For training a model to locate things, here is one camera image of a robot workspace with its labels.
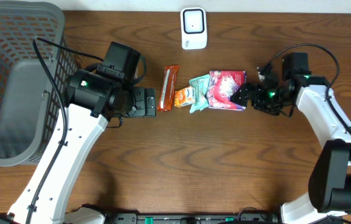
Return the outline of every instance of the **green snack package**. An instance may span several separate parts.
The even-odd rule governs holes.
[[[189,85],[193,86],[196,90],[196,101],[190,107],[189,113],[193,113],[196,110],[202,111],[208,107],[208,101],[206,99],[206,92],[208,90],[208,81],[210,80],[210,75],[204,75],[201,77],[193,78],[189,80]]]

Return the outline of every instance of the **plastic bag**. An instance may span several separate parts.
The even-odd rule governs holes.
[[[244,71],[210,71],[207,99],[210,108],[243,111],[244,106],[230,101],[230,97],[246,81]]]
[[[196,110],[202,111],[208,108],[208,101],[206,99],[206,92],[208,90],[208,82],[210,80],[209,75],[193,78],[189,80],[189,85],[195,88],[196,100],[195,103],[190,107],[189,113],[193,113]]]

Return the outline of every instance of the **white wall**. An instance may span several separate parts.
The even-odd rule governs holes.
[[[45,0],[62,10],[181,11],[201,6],[208,12],[351,13],[351,0]]]

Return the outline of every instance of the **pink snack bag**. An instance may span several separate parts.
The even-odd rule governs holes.
[[[245,71],[210,71],[206,97],[209,108],[243,111],[244,106],[230,101],[230,97],[246,82]]]

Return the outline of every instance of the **cable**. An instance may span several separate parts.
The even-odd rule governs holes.
[[[347,123],[343,120],[343,118],[339,115],[339,113],[337,112],[337,110],[334,108],[332,102],[331,102],[331,97],[329,96],[329,90],[330,88],[332,87],[333,83],[335,83],[336,79],[339,77],[339,74],[340,74],[340,65],[339,65],[339,62],[337,61],[336,59],[336,56],[328,49],[326,49],[325,47],[321,46],[321,45],[318,45],[318,44],[296,44],[296,45],[292,45],[292,46],[289,46],[289,47],[286,47],[285,49],[283,49],[282,51],[280,51],[279,53],[277,53],[275,55],[274,58],[272,58],[268,64],[266,64],[266,66],[261,70],[265,70],[267,69],[270,65],[271,65],[271,62],[276,59],[278,56],[280,56],[283,52],[289,50],[289,49],[292,49],[292,48],[295,48],[295,47],[303,47],[303,46],[309,46],[309,47],[316,47],[316,48],[319,48],[323,51],[325,51],[330,57],[332,57],[333,61],[335,62],[335,65],[336,65],[336,74],[335,74],[335,77],[333,78],[333,80],[330,82],[330,84],[327,86],[326,90],[325,90],[325,98],[326,98],[326,102],[329,104],[329,107],[330,109],[332,110],[332,112],[336,115],[337,119],[340,121],[340,123],[342,123],[343,127],[345,128],[346,132],[348,132],[350,135],[351,135],[351,128],[347,125]],[[342,218],[339,218],[339,217],[329,217],[329,218],[333,218],[333,219],[337,219],[339,221],[342,221],[344,223],[348,223],[348,224],[351,224],[350,221],[348,220],[344,220]]]
[[[240,211],[240,213],[238,214],[238,221],[240,221],[240,216],[241,216],[241,214],[243,214],[245,211],[247,211],[247,210],[254,210],[254,211],[257,211],[257,208],[255,208],[255,207],[246,207],[246,208],[244,208],[244,209],[242,209],[242,211]],[[260,217],[265,221],[265,218],[262,216],[262,214],[260,214],[259,213],[259,215],[260,215]]]
[[[78,51],[76,51],[76,50],[72,50],[72,49],[70,49],[70,48],[61,46],[61,45],[56,44],[56,43],[54,43],[54,42],[51,42],[51,41],[49,41],[49,40],[43,39],[43,38],[41,38],[41,37],[37,37],[36,39],[39,40],[39,41],[42,41],[42,42],[44,42],[44,43],[46,43],[46,44],[50,44],[50,45],[53,45],[53,46],[55,46],[55,47],[58,47],[59,49],[69,51],[69,52],[71,52],[71,53],[73,53],[73,54],[78,54],[78,55],[81,55],[81,56],[90,57],[90,58],[97,59],[97,60],[100,60],[101,62],[103,62],[103,59],[100,58],[100,57],[97,57],[97,56],[94,56],[94,55],[90,55],[90,54],[86,54],[86,53],[83,53],[83,52],[78,52]]]
[[[54,92],[55,94],[57,95],[58,97],[58,100],[59,100],[59,107],[61,109],[61,114],[62,114],[62,120],[63,120],[63,130],[62,130],[62,137],[61,137],[61,140],[58,144],[58,148],[57,150],[55,151],[54,155],[52,156],[52,159],[49,163],[49,165],[47,166],[47,169],[45,170],[44,172],[44,175],[43,177],[41,178],[40,180],[40,183],[39,185],[37,186],[36,188],[36,191],[34,192],[34,196],[33,196],[33,199],[32,199],[32,202],[30,203],[29,205],[29,211],[27,212],[27,216],[26,216],[26,224],[29,224],[30,223],[30,220],[32,218],[32,214],[33,212],[35,211],[35,205],[36,205],[36,201],[39,199],[39,194],[40,194],[40,191],[41,191],[41,188],[43,187],[44,185],[44,182],[45,180],[47,179],[47,176],[48,174],[50,173],[51,171],[51,168],[52,166],[54,165],[54,162],[55,160],[57,159],[58,155],[59,155],[59,152],[61,151],[61,148],[63,146],[63,144],[65,143],[65,139],[66,139],[66,135],[67,135],[67,129],[68,129],[68,121],[67,121],[67,117],[66,117],[66,112],[65,112],[65,107],[64,107],[64,103],[63,103],[63,100],[61,98],[61,94],[59,92],[59,89],[58,89],[58,86],[55,84],[55,81],[54,79],[52,78],[52,75],[50,73],[50,70],[49,68],[47,67],[47,65],[45,64],[40,52],[39,52],[39,48],[37,47],[37,43],[36,43],[36,39],[33,40],[33,48],[34,48],[34,52],[36,53],[37,55],[37,58],[39,59],[40,63],[41,63],[41,66],[43,67],[44,69],[44,72],[45,74],[47,75],[47,78],[49,79],[51,85],[52,85],[52,88],[54,89]]]

